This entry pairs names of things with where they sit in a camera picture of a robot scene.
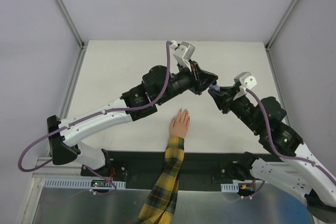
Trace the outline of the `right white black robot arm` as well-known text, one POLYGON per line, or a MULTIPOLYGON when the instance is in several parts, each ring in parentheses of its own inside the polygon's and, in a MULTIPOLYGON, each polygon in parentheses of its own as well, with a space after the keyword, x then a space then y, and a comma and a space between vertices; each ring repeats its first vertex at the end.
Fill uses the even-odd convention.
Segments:
POLYGON ((225 167, 225 174, 240 181, 252 176, 268 182, 301 201, 316 219, 335 223, 335 176, 312 154, 303 138, 283 122, 287 112, 276 98, 259 99, 251 90, 235 98, 237 85, 214 84, 208 93, 223 114, 234 113, 259 138, 266 151, 296 172, 289 174, 245 152, 236 163, 225 167))

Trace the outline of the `mannequin hand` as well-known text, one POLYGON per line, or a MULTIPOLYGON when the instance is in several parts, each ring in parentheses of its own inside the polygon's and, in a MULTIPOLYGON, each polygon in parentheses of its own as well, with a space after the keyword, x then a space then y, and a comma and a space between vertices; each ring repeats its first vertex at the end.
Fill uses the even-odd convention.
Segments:
POLYGON ((187 109, 180 109, 171 120, 169 127, 170 137, 185 138, 190 125, 190 115, 187 109))

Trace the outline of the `yellow plaid sleeve forearm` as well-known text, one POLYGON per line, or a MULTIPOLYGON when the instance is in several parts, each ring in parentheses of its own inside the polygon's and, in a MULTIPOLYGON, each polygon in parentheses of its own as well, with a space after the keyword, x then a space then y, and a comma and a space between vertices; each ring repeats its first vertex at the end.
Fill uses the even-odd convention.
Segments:
POLYGON ((142 206, 136 223, 172 222, 184 154, 184 139, 171 137, 164 153, 162 172, 142 206))

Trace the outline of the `purple nail polish bottle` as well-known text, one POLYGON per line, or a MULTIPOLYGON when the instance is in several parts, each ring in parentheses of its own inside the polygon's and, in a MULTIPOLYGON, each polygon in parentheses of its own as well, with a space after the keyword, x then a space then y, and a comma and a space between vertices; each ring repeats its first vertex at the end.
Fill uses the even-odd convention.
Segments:
POLYGON ((209 86, 209 90, 220 92, 221 89, 220 89, 220 86, 218 86, 217 84, 211 84, 209 86))

